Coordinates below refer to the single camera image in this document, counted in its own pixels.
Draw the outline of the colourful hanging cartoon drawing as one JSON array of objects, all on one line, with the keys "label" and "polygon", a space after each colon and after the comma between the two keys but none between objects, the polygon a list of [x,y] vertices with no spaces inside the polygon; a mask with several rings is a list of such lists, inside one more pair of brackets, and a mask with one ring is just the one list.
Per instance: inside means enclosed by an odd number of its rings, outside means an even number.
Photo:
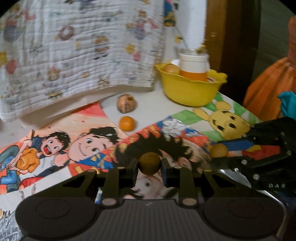
[{"label": "colourful hanging cartoon drawing", "polygon": [[176,26],[176,11],[179,9],[179,2],[174,0],[164,0],[163,24],[166,27]]}]

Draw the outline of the orange cloth garment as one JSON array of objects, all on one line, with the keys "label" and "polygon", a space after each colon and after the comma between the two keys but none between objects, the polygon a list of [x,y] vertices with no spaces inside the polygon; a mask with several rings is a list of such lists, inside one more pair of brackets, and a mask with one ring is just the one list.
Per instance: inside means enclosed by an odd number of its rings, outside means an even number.
[{"label": "orange cloth garment", "polygon": [[288,54],[265,69],[248,87],[243,106],[262,121],[295,119],[295,16],[288,23]]}]

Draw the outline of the striped pepino melon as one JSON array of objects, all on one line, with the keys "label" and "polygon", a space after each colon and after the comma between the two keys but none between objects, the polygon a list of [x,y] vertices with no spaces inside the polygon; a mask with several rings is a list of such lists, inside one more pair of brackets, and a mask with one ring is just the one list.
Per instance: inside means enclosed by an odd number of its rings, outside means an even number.
[{"label": "striped pepino melon", "polygon": [[117,98],[116,106],[121,113],[129,113],[136,109],[137,101],[131,94],[123,94]]}]

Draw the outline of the white orange jar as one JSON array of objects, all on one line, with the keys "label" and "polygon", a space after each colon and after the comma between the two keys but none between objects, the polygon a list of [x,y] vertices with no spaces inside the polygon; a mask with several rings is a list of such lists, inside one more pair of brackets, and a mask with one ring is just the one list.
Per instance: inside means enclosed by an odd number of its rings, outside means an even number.
[{"label": "white orange jar", "polygon": [[207,82],[209,55],[207,50],[181,49],[179,52],[180,75],[192,81]]}]

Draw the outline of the small brown round fruit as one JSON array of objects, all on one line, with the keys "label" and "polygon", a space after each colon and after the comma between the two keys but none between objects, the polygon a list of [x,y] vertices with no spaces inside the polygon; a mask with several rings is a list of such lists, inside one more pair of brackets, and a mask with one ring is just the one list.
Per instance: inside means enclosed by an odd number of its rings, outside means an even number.
[{"label": "small brown round fruit", "polygon": [[158,154],[148,152],[139,159],[139,169],[145,175],[154,175],[161,166],[161,158]]}]

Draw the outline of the yellow plastic bowl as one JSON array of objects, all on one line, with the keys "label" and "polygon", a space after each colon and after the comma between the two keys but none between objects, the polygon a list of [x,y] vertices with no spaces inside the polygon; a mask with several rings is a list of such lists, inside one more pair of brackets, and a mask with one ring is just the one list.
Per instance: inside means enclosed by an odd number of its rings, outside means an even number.
[{"label": "yellow plastic bowl", "polygon": [[184,76],[164,72],[169,63],[155,64],[158,70],[164,94],[174,102],[187,106],[205,106],[209,104],[221,86],[227,82],[225,73],[209,70],[209,81],[190,80]]}]

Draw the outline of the cartoon anime poster mat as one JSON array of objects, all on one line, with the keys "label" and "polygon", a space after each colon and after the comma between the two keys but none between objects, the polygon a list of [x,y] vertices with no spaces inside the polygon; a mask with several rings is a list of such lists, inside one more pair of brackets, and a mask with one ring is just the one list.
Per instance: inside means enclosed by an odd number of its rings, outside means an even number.
[{"label": "cartoon anime poster mat", "polygon": [[212,141],[175,116],[127,136],[98,103],[89,104],[1,149],[1,240],[20,240],[15,210],[25,198],[87,170],[105,173],[156,153],[201,172]]}]

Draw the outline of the dark wooden door frame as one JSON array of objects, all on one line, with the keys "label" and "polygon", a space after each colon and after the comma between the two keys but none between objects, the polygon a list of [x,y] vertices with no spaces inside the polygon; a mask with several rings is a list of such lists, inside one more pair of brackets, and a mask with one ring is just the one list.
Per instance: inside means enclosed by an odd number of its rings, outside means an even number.
[{"label": "dark wooden door frame", "polygon": [[210,67],[229,77],[253,74],[258,51],[261,1],[207,1],[205,39]]}]

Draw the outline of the metal tray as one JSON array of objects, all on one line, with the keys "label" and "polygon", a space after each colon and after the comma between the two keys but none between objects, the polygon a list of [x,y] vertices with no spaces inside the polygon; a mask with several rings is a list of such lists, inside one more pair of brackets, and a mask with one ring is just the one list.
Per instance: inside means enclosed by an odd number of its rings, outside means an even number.
[{"label": "metal tray", "polygon": [[248,188],[251,188],[253,190],[256,190],[257,192],[264,194],[268,196],[269,198],[272,198],[275,200],[282,208],[283,210],[283,221],[281,222],[280,228],[278,229],[276,233],[276,237],[279,240],[283,240],[284,234],[287,231],[287,224],[288,224],[288,219],[289,219],[289,214],[287,211],[287,204],[277,195],[273,194],[271,191],[266,191],[263,189],[256,189],[254,185],[250,183],[250,181],[239,171],[238,168],[235,168],[234,171],[231,169],[222,169],[218,168],[216,172],[226,176],[227,178],[240,183]]}]

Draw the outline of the Winnie the Pooh drawing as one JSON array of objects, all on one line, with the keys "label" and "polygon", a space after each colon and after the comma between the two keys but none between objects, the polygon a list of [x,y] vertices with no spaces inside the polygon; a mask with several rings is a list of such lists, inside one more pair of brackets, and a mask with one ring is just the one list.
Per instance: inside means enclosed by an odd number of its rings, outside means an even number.
[{"label": "Winnie the Pooh drawing", "polygon": [[241,138],[261,120],[221,93],[201,108],[183,110],[173,117],[191,126],[214,142]]}]

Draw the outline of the white patterned cloth right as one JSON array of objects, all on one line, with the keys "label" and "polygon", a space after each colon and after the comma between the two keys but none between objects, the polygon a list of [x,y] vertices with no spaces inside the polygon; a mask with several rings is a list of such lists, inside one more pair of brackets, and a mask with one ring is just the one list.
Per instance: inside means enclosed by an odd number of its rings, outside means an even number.
[{"label": "white patterned cloth right", "polygon": [[150,88],[163,1],[1,1],[1,120],[112,86]]}]

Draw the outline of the fruit inside yellow bowl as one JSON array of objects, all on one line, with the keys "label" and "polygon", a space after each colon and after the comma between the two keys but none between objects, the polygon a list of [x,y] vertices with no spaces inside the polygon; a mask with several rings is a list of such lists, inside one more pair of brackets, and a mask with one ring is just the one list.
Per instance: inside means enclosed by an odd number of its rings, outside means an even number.
[{"label": "fruit inside yellow bowl", "polygon": [[177,65],[174,64],[167,64],[163,69],[163,72],[169,73],[169,74],[180,74],[180,68]]}]

